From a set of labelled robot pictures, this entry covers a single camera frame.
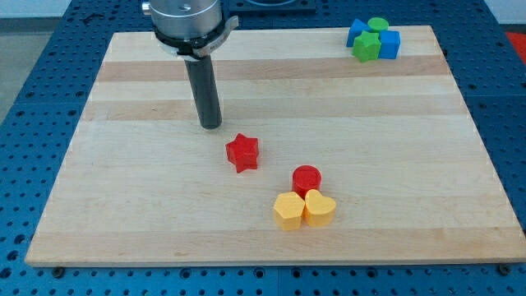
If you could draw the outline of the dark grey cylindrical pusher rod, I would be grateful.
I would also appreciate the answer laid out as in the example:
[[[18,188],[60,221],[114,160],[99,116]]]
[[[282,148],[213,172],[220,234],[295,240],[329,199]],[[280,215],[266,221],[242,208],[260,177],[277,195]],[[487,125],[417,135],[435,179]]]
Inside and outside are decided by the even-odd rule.
[[[211,56],[195,62],[185,61],[185,66],[200,125],[204,129],[216,129],[222,123],[222,114]]]

